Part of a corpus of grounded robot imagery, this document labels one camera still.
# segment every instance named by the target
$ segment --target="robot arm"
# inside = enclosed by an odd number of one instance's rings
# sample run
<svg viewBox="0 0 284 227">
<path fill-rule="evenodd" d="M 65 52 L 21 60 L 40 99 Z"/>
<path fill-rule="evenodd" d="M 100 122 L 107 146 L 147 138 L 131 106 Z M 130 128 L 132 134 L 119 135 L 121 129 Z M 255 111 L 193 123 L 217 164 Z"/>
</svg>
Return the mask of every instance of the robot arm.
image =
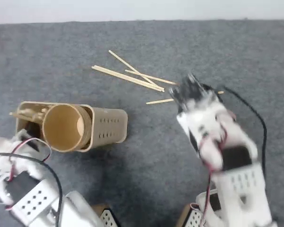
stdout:
<svg viewBox="0 0 284 227">
<path fill-rule="evenodd" d="M 12 140 L 0 137 L 0 153 L 10 153 L 22 141 L 29 138 L 20 131 Z M 37 143 L 25 144 L 14 154 L 42 160 Z M 53 227 L 60 193 L 55 182 L 44 176 L 40 165 L 30 160 L 0 156 L 0 200 L 12 215 L 25 226 Z M 78 192 L 62 196 L 59 226 L 104 227 L 91 206 Z"/>
<path fill-rule="evenodd" d="M 276 227 L 257 147 L 235 115 L 192 75 L 170 93 L 179 107 L 177 120 L 216 186 L 197 196 L 203 218 L 194 211 L 187 222 L 206 227 Z"/>
</svg>

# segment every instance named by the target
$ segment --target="beige plastic cup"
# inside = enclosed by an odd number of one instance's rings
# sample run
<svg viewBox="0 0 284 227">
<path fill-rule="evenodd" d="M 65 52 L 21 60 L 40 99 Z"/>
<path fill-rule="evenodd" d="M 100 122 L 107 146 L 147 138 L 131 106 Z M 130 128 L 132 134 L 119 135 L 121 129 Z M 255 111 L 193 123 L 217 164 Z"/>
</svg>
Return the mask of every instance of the beige plastic cup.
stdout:
<svg viewBox="0 0 284 227">
<path fill-rule="evenodd" d="M 42 123 L 45 141 L 59 152 L 81 149 L 90 140 L 92 122 L 79 105 L 57 104 L 51 107 Z"/>
</svg>

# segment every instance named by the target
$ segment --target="red wire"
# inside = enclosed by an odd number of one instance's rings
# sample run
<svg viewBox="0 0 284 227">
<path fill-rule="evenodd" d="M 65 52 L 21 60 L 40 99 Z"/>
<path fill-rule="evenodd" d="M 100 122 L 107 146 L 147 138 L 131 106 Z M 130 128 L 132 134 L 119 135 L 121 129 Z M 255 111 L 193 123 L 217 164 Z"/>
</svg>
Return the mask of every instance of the red wire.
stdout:
<svg viewBox="0 0 284 227">
<path fill-rule="evenodd" d="M 205 198 L 205 206 L 204 206 L 204 210 L 202 213 L 202 217 L 201 217 L 201 221 L 200 221 L 200 226 L 202 226 L 203 220 L 205 218 L 205 214 L 208 208 L 208 203 L 209 203 L 209 198 L 210 198 L 210 183 L 211 183 L 211 176 L 212 176 L 212 172 L 209 173 L 208 176 L 208 183 L 207 183 L 207 188 L 206 188 L 206 198 Z"/>
</svg>

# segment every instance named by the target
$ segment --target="wooden stick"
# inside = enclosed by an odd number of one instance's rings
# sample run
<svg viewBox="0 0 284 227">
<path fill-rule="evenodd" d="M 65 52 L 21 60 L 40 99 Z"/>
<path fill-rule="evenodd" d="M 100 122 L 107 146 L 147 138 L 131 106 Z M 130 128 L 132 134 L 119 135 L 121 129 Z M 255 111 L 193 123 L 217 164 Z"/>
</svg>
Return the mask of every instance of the wooden stick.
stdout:
<svg viewBox="0 0 284 227">
<path fill-rule="evenodd" d="M 148 87 L 148 88 L 151 88 L 151 89 L 154 89 L 154 90 L 157 90 L 157 91 L 162 91 L 164 92 L 164 88 L 162 87 L 155 87 L 154 85 L 150 84 L 150 83 L 147 83 L 143 80 L 139 80 L 139 79 L 136 79 L 136 78 L 133 78 L 133 77 L 129 77 L 127 75 L 124 75 L 122 73 L 119 73 L 119 72 L 115 72 L 115 71 L 112 71 L 112 70 L 108 70 L 106 68 L 103 68 L 103 67 L 100 67 L 100 66 L 97 66 L 97 65 L 94 65 L 91 67 L 92 69 L 94 70 L 97 70 L 97 71 L 100 71 L 100 72 L 104 72 L 106 74 L 109 74 L 111 76 L 114 76 L 114 77 L 118 77 L 120 79 L 124 79 L 124 80 L 127 80 L 127 81 L 130 81 L 132 83 L 135 83 L 135 84 L 139 84 L 139 85 L 142 85 L 144 87 Z"/>
<path fill-rule="evenodd" d="M 175 82 L 171 82 L 171 81 L 168 81 L 168 80 L 165 80 L 165 79 L 160 79 L 160 78 L 157 78 L 157 77 L 148 76 L 148 75 L 140 73 L 140 72 L 135 72 L 135 71 L 130 71 L 130 70 L 125 70 L 125 71 L 129 72 L 129 73 L 132 73 L 132 74 L 135 74 L 135 75 L 142 76 L 142 77 L 146 77 L 146 78 L 154 79 L 154 80 L 157 80 L 157 81 L 161 81 L 161 82 L 164 82 L 164 83 L 167 83 L 167 84 L 177 85 L 177 83 L 175 83 Z"/>
<path fill-rule="evenodd" d="M 122 58 L 120 58 L 118 55 L 116 55 L 114 52 L 112 52 L 111 50 L 108 51 L 111 55 L 113 55 L 115 58 L 117 58 L 120 62 L 122 62 L 124 65 L 126 65 L 127 67 L 129 67 L 132 71 L 138 72 L 138 70 L 136 70 L 133 66 L 131 66 L 130 64 L 128 64 L 126 61 L 124 61 Z M 143 77 L 143 79 L 145 79 L 146 81 L 148 81 L 149 83 L 156 85 L 154 82 L 152 82 L 150 79 L 148 79 L 147 77 Z"/>
<path fill-rule="evenodd" d="M 174 101 L 172 98 L 170 99 L 163 99 L 163 100 L 158 100 L 158 101 L 152 101 L 152 102 L 147 102 L 146 104 L 158 104 L 158 103 L 167 103 L 167 102 L 172 102 Z"/>
<path fill-rule="evenodd" d="M 41 124 L 40 121 L 33 120 L 33 118 L 26 117 L 26 116 L 21 115 L 21 114 L 18 114 L 18 113 L 10 112 L 9 114 L 10 114 L 11 116 L 13 116 L 13 117 L 22 119 L 22 120 L 24 120 L 24 121 L 35 122 L 35 123 Z"/>
</svg>

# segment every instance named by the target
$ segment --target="wire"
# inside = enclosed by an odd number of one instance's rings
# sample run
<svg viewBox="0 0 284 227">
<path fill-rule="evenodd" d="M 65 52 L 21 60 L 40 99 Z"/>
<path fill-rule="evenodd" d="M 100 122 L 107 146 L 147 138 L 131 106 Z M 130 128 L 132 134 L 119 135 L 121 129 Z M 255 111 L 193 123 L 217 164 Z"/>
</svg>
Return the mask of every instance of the wire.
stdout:
<svg viewBox="0 0 284 227">
<path fill-rule="evenodd" d="M 28 142 L 30 142 L 32 140 L 37 140 L 37 141 L 45 144 L 49 148 L 49 150 L 50 150 L 49 154 L 42 160 L 42 162 L 45 162 L 52 155 L 52 152 L 53 152 L 52 148 L 51 148 L 51 146 L 49 146 L 48 143 L 46 143 L 43 140 L 36 138 L 36 137 L 29 138 L 29 139 L 24 140 L 21 143 L 17 144 L 15 146 L 15 148 L 12 150 L 11 154 L 14 154 L 17 150 L 19 150 L 21 147 L 23 147 L 25 144 L 27 144 Z M 8 182 L 11 182 L 14 178 L 14 175 L 15 175 L 15 164 L 10 160 L 10 157 L 9 157 L 9 161 L 11 163 L 11 170 L 10 170 Z"/>
<path fill-rule="evenodd" d="M 36 137 L 32 137 L 32 138 L 29 138 L 27 140 L 24 140 L 22 141 L 20 144 L 18 144 L 11 153 L 15 153 L 18 149 L 20 149 L 22 146 L 24 146 L 25 144 L 27 144 L 28 142 L 32 141 L 32 140 L 37 140 L 43 144 L 45 144 L 48 148 L 49 148 L 49 154 L 42 160 L 43 162 L 45 162 L 53 153 L 53 150 L 51 148 L 51 146 L 49 146 L 48 143 L 44 142 L 43 140 L 39 139 L 39 138 L 36 138 Z"/>
<path fill-rule="evenodd" d="M 202 226 L 202 224 L 203 224 L 203 221 L 204 221 L 204 218 L 205 218 L 205 215 L 206 215 L 206 211 L 207 211 L 207 208 L 208 208 L 208 204 L 209 204 L 211 177 L 212 177 L 212 171 L 210 171 L 209 176 L 208 176 L 208 183 L 207 183 L 206 196 L 205 196 L 205 206 L 204 206 L 204 210 L 203 210 L 203 213 L 202 213 L 200 226 Z"/>
<path fill-rule="evenodd" d="M 44 163 L 43 161 L 40 161 L 36 158 L 33 157 L 28 157 L 28 156 L 23 156 L 23 155 L 18 155 L 18 154 L 10 154 L 10 153 L 0 153 L 0 156 L 5 156 L 5 157 L 18 157 L 18 158 L 22 158 L 22 159 L 27 159 L 33 162 L 36 162 L 42 166 L 44 166 L 45 168 L 48 169 L 49 172 L 51 172 L 51 174 L 53 175 L 53 177 L 55 178 L 57 185 L 58 185 L 58 190 L 59 190 L 59 202 L 58 202 L 58 209 L 56 212 L 56 222 L 55 222 L 55 227 L 59 227 L 59 220 L 60 220 L 60 213 L 61 213 L 61 207 L 62 207 L 62 199 L 63 199 L 63 193 L 62 193 L 62 186 L 59 180 L 58 175 L 55 173 L 55 171 L 46 163 Z"/>
<path fill-rule="evenodd" d="M 223 86 L 223 88 L 228 91 L 229 93 L 236 96 L 242 103 L 244 103 L 249 109 L 258 117 L 258 119 L 261 121 L 263 126 L 263 143 L 262 143 L 262 170 L 263 170 L 263 176 L 266 180 L 266 141 L 267 141 L 267 127 L 265 124 L 265 121 L 263 120 L 262 116 L 245 100 L 243 99 L 237 92 L 231 90 L 230 88 Z"/>
</svg>

